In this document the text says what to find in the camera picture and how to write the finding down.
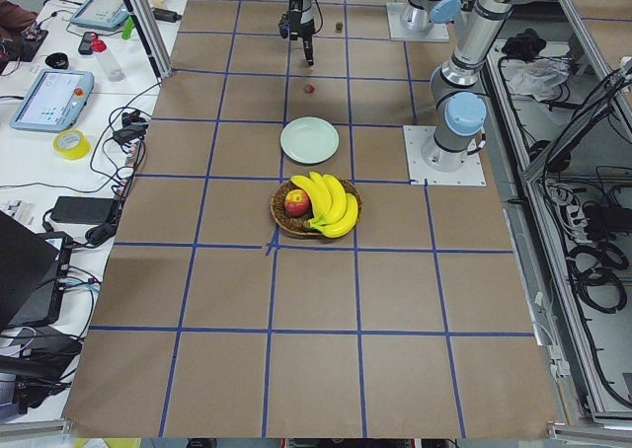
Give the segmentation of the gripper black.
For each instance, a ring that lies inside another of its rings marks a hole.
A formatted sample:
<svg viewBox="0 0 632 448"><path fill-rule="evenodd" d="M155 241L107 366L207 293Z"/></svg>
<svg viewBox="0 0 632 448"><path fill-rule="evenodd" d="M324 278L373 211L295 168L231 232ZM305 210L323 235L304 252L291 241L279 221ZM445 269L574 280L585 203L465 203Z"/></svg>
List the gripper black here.
<svg viewBox="0 0 632 448"><path fill-rule="evenodd" d="M278 23L279 33L282 38L297 40L302 38L302 48L308 66L313 66L314 50L313 40L314 23L312 21L302 22L305 12L305 0L289 0L288 9Z"/></svg>

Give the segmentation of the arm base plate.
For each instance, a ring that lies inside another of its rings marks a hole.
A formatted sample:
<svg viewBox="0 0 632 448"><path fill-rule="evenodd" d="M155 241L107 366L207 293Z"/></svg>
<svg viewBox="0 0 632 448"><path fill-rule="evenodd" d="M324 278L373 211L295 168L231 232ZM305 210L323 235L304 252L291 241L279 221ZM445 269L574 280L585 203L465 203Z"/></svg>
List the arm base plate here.
<svg viewBox="0 0 632 448"><path fill-rule="evenodd" d="M408 3L386 4L390 38L400 41L449 42L446 24L435 24L429 14Z"/></svg>
<svg viewBox="0 0 632 448"><path fill-rule="evenodd" d="M471 138L461 152L446 152L435 143L434 126L405 125L404 143L409 182L417 186L484 187L486 180Z"/></svg>

